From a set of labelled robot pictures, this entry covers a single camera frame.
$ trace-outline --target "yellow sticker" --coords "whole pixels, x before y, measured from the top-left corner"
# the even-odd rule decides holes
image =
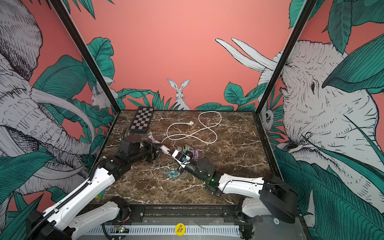
[[[179,223],[176,225],[175,232],[177,235],[182,236],[185,233],[185,225],[182,223]]]

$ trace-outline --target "rabbit ear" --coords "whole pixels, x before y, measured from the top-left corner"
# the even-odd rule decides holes
[[[92,94],[96,95],[96,88],[95,88],[95,86],[92,87]]]
[[[180,87],[180,89],[183,89],[183,88],[185,88],[188,84],[189,84],[189,82],[190,82],[190,80],[189,79],[187,79],[187,80],[184,80],[183,81],[183,83],[181,84],[181,87]]]
[[[167,80],[173,89],[178,90],[177,84],[172,79],[167,78]]]

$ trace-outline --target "marble table surface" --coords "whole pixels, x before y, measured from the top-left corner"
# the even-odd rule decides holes
[[[101,157],[110,156],[119,145],[124,126],[130,125],[135,111],[122,111],[102,151]],[[166,137],[168,126],[175,122],[193,121],[192,126],[186,124],[173,125],[169,135],[185,133],[190,134],[203,128],[199,123],[198,111],[155,111],[150,124],[153,137],[162,141]],[[252,113],[250,112],[221,112],[220,125],[212,128],[218,135],[213,144],[206,144],[189,137],[183,140],[172,141],[166,139],[164,144],[173,151],[176,146],[183,143],[192,145],[199,150],[199,158],[207,157],[212,160],[217,170],[239,177],[263,177],[271,171],[266,160],[260,137]],[[215,113],[205,113],[201,121],[212,126],[218,123],[220,116]],[[147,135],[140,134],[142,140]],[[210,130],[202,130],[195,134],[206,142],[212,142],[215,135]],[[175,160],[163,153],[160,154],[161,169],[175,163]],[[168,176],[159,170],[160,160],[157,158],[152,164],[139,162],[132,165],[132,169],[125,173],[112,186],[109,186],[101,199],[94,199],[91,203],[105,203],[114,196],[120,196],[133,204],[237,204],[240,195],[222,194],[216,197],[204,189],[204,183],[188,174],[186,178],[168,179]],[[176,170],[176,166],[167,168]]]

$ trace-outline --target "rabbit illustration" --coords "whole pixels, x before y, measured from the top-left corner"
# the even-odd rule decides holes
[[[189,79],[184,80],[183,83],[181,84],[180,88],[177,87],[177,84],[173,80],[171,80],[169,78],[167,78],[167,80],[169,82],[169,85],[173,89],[176,90],[176,105],[175,106],[179,105],[178,110],[191,110],[185,104],[185,102],[183,100],[184,99],[183,88],[185,88],[189,84],[190,80]]]
[[[103,76],[103,78],[108,85],[113,83],[113,80],[111,78],[106,76]],[[118,94],[116,91],[114,91],[110,87],[109,87],[109,90],[111,91],[112,96],[114,98],[118,97]],[[98,82],[96,82],[96,88],[95,86],[92,87],[92,106],[98,106],[100,109],[111,108],[111,102],[108,100],[107,96],[104,94],[101,88],[101,85]]]

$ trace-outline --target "white power cord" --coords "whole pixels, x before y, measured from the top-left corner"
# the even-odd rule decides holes
[[[217,113],[217,114],[220,116],[220,121],[219,121],[218,123],[216,123],[215,125],[213,125],[213,126],[209,126],[209,127],[207,127],[207,126],[204,125],[204,124],[201,122],[201,120],[200,120],[200,115],[202,115],[202,114],[204,114],[204,113]],[[200,113],[198,119],[199,119],[199,122],[201,123],[201,125],[204,126],[204,128],[202,128],[202,129],[200,129],[200,130],[197,130],[196,132],[191,133],[191,134],[173,134],[173,135],[168,136],[168,130],[169,130],[169,128],[172,127],[173,125],[176,125],[176,124],[193,125],[193,124],[194,124],[194,122],[192,122],[192,121],[190,121],[190,122],[176,122],[176,123],[172,123],[171,125],[169,125],[169,127],[168,127],[168,129],[167,129],[167,132],[166,132],[167,137],[164,138],[163,141],[161,141],[161,143],[163,143],[164,140],[166,140],[167,138],[169,138],[170,140],[174,140],[174,141],[175,141],[175,140],[181,140],[181,139],[184,139],[184,138],[187,138],[187,137],[194,137],[194,138],[196,138],[196,139],[198,139],[198,140],[200,140],[200,141],[202,141],[202,142],[204,142],[204,143],[206,143],[206,144],[212,144],[212,143],[216,142],[216,140],[217,140],[217,134],[216,134],[215,131],[213,131],[211,128],[212,128],[212,127],[216,127],[217,125],[220,124],[221,119],[222,119],[221,114],[220,114],[219,112],[216,112],[216,111],[207,111],[207,112]],[[212,132],[215,134],[216,139],[215,139],[213,142],[206,142],[206,141],[201,140],[200,138],[198,138],[198,137],[196,137],[196,136],[193,136],[195,133],[200,132],[201,130],[204,130],[204,129],[209,129],[210,131],[212,131]],[[181,137],[181,138],[171,138],[171,137],[173,137],[173,136],[184,136],[184,137]]]

